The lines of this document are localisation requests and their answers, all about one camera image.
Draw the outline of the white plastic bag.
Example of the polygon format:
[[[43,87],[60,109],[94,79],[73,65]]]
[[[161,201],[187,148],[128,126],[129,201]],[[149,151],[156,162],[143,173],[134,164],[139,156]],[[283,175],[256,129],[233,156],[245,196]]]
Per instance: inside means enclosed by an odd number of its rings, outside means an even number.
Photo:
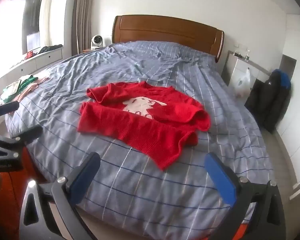
[[[247,97],[250,94],[250,69],[247,68],[245,72],[238,70],[236,74],[236,82],[234,89],[238,98]]]

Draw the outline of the red knit sweater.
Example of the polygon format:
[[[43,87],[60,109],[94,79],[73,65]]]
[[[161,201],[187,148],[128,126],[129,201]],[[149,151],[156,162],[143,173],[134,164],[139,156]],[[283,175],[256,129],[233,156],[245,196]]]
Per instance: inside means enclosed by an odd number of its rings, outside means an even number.
[[[109,83],[87,89],[77,130],[120,140],[149,156],[161,170],[173,164],[185,146],[198,144],[211,119],[197,100],[173,87],[147,82]]]

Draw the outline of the white round fan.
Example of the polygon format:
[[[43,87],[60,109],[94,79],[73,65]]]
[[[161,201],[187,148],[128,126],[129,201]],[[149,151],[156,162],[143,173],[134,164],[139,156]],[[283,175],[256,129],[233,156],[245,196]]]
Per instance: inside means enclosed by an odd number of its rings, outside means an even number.
[[[104,47],[103,37],[101,35],[94,35],[91,38],[91,44],[90,44],[91,50],[95,50],[103,47]]]

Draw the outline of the red item on cabinet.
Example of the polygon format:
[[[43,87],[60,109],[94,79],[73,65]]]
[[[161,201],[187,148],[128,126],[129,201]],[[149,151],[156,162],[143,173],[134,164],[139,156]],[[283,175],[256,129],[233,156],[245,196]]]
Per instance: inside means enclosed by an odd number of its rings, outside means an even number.
[[[30,59],[30,58],[32,58],[32,57],[34,57],[36,54],[33,52],[33,51],[29,51],[27,54],[26,54],[26,56],[25,56],[25,59],[27,60],[27,59]]]

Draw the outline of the white nightstand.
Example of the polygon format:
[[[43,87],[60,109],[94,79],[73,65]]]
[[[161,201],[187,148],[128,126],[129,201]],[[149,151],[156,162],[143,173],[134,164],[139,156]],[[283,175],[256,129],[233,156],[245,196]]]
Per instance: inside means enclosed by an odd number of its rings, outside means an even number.
[[[226,85],[233,89],[244,79],[248,79],[250,89],[253,89],[257,80],[260,82],[267,81],[270,72],[253,61],[246,61],[236,56],[233,51],[228,51],[221,77]]]

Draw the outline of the wooden headboard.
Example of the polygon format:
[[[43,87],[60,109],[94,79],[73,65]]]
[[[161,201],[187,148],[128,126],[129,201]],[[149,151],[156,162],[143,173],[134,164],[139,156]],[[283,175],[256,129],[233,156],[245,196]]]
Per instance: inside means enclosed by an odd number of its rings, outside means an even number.
[[[218,62],[223,50],[224,31],[176,17],[122,15],[115,17],[111,41],[174,42],[208,53]]]

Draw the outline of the beige curtain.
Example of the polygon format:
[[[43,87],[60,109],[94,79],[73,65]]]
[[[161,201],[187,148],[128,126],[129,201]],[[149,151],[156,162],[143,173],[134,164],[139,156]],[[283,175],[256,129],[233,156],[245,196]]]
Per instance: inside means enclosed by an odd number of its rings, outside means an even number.
[[[93,0],[74,0],[72,13],[71,52],[72,55],[82,53],[90,48],[91,12]]]

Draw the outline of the black and blue jacket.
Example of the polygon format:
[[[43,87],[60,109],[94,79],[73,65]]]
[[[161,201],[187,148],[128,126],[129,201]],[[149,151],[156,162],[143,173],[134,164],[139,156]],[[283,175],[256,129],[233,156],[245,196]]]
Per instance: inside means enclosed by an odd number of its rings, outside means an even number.
[[[272,133],[279,119],[284,115],[290,91],[289,76],[276,69],[266,81],[255,81],[245,107],[253,115],[259,127]]]

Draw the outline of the dark clothes on cabinet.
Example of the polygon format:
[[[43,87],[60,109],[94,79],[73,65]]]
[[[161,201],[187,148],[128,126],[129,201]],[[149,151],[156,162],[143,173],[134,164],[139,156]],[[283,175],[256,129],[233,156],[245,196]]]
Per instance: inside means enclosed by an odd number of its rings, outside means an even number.
[[[56,49],[59,49],[59,48],[62,48],[62,47],[63,47],[62,44],[53,45],[53,46],[44,46],[40,49],[38,54],[45,53],[45,52],[48,52],[48,51],[53,51],[53,50],[56,50]]]

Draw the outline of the green garment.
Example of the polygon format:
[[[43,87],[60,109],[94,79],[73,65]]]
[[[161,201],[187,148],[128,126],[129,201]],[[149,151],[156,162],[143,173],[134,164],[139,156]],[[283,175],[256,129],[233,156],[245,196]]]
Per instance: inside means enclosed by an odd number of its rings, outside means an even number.
[[[3,103],[11,102],[16,96],[21,94],[29,84],[37,80],[38,77],[33,75],[26,75],[19,78],[3,89],[0,101]]]

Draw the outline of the white drawer cabinet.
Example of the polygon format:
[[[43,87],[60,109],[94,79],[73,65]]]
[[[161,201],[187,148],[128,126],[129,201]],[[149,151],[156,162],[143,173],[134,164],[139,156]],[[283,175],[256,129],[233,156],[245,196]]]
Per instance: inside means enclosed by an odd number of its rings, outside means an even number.
[[[10,69],[0,72],[0,96],[3,89],[20,77],[37,73],[63,59],[63,47],[36,55]]]

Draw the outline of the pink striped garment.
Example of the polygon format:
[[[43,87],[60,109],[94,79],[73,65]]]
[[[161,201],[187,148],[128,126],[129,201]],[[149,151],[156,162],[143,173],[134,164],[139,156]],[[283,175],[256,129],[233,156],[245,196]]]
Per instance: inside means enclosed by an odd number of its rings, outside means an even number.
[[[37,79],[36,81],[33,81],[32,83],[27,85],[26,88],[13,99],[13,101],[21,102],[23,98],[25,98],[28,94],[36,90],[41,83],[48,79],[49,77],[42,77]]]

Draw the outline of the blue plaid bed cover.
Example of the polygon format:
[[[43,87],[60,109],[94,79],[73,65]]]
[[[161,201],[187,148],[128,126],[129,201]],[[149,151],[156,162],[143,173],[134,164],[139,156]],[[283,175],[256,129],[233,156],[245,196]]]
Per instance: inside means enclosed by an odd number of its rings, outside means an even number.
[[[207,174],[208,153],[253,183],[273,178],[255,119],[210,54],[126,42],[48,72],[6,115],[7,130],[42,127],[27,149],[48,181],[98,153],[100,169],[79,206],[99,220],[152,239],[201,239],[230,209]]]

